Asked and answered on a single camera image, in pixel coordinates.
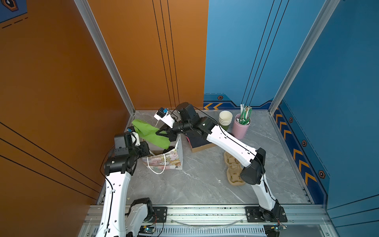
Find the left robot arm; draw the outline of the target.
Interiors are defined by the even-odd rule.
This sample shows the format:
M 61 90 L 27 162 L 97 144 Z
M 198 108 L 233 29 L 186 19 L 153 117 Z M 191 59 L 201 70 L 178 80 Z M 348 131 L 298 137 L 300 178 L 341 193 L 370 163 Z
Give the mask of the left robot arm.
M 114 143 L 114 154 L 104 164 L 105 199 L 96 236 L 136 237 L 144 221 L 154 216 L 154 210 L 147 197 L 133 201 L 126 211 L 127 189 L 138 160 L 148 156 L 150 149 L 131 129 L 116 135 Z

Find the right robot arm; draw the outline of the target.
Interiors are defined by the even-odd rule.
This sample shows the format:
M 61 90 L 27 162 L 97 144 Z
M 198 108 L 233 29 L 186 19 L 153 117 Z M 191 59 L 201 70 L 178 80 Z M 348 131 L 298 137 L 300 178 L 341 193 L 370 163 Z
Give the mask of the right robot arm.
M 178 134 L 188 138 L 201 138 L 222 148 L 243 166 L 240 177 L 251 185 L 259 201 L 261 217 L 266 222 L 275 222 L 281 215 L 281 205 L 272 194 L 265 176 L 265 155 L 262 148 L 255 149 L 224 130 L 215 119 L 204 115 L 200 117 L 194 106 L 188 102 L 176 107 L 180 119 L 174 118 L 168 109 L 160 108 L 154 118 L 164 125 L 156 135 L 167 137 L 174 141 Z

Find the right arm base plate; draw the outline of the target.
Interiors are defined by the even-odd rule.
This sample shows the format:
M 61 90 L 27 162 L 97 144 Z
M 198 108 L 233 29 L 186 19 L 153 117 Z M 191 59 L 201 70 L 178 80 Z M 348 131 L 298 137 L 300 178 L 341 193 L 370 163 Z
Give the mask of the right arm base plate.
M 273 211 L 263 210 L 258 206 L 247 206 L 245 207 L 245 212 L 247 216 L 247 221 L 249 223 L 253 222 L 288 222 L 287 215 L 282 206 L 279 209 Z

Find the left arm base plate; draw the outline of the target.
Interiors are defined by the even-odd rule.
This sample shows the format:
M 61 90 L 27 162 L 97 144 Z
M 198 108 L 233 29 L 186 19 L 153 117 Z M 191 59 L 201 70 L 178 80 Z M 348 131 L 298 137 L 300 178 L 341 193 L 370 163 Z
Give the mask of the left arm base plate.
M 166 206 L 153 206 L 152 210 L 148 210 L 148 215 L 143 223 L 166 223 L 167 211 Z

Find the cartoon animal paper gift bag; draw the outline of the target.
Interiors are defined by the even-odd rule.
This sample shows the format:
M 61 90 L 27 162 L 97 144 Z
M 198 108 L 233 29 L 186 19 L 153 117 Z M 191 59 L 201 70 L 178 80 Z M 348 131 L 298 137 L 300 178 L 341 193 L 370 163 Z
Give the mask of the cartoon animal paper gift bag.
M 183 169 L 183 144 L 181 135 L 176 141 L 171 142 L 168 149 L 160 148 L 148 142 L 150 155 L 141 158 L 143 164 L 156 174 L 162 174 L 164 170 Z

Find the green paper napkin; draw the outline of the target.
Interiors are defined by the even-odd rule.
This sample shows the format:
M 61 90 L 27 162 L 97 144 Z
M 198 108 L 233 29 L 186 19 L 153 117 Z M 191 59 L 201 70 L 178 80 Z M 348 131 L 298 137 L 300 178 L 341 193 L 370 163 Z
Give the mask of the green paper napkin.
M 142 121 L 140 119 L 135 119 L 133 122 L 132 122 L 132 125 L 135 129 L 135 131 L 139 134 L 139 136 L 162 148 L 162 149 L 167 149 L 169 148 L 170 146 L 170 141 L 167 137 L 164 137 L 164 136 L 159 136 L 156 134 L 157 131 L 159 131 L 158 128 L 150 125 L 149 123 L 145 122 L 145 121 Z

